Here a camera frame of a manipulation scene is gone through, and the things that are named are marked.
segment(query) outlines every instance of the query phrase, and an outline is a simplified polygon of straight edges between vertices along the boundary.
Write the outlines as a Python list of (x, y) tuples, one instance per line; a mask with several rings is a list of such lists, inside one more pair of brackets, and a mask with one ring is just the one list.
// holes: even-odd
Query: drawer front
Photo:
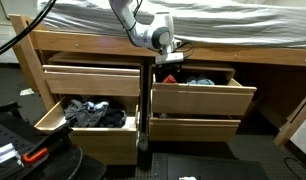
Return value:
[(151, 118), (150, 141), (227, 142), (240, 120)]
[(153, 83), (152, 112), (244, 115), (255, 90), (234, 79), (228, 86)]
[(52, 93), (139, 96), (140, 71), (45, 65), (44, 75)]
[[(35, 127), (46, 132), (53, 131), (64, 118), (65, 101), (57, 103)], [(129, 117), (134, 115), (134, 127), (73, 128), (70, 134), (72, 142), (80, 146), (86, 154), (107, 165), (136, 165), (138, 106), (133, 110), (135, 113), (129, 113)]]

